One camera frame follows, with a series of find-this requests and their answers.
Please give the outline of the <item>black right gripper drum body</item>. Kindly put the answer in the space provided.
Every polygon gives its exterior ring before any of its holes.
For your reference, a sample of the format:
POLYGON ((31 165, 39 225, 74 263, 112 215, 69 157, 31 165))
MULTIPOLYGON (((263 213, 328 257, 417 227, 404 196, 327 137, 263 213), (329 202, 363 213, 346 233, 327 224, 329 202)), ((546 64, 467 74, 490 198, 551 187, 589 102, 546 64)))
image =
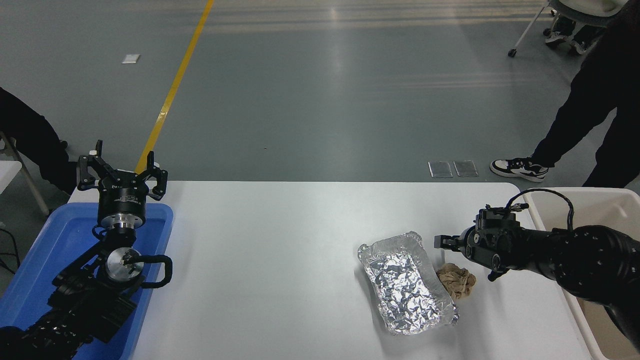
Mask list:
POLYGON ((476 242, 474 240, 476 233, 477 232, 475 227, 469 227, 460 235, 460 251, 466 259, 474 259, 474 256, 476 254, 476 242))

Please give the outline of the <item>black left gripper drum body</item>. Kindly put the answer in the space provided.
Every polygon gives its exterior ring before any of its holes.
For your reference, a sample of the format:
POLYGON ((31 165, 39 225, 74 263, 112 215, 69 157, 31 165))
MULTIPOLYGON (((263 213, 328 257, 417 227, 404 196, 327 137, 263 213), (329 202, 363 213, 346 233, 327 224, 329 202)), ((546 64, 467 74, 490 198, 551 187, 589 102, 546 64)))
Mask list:
POLYGON ((146 197, 149 188, 132 171, 117 171, 115 178, 103 177, 98 182, 98 218, 116 214, 135 215, 146 219, 146 197))

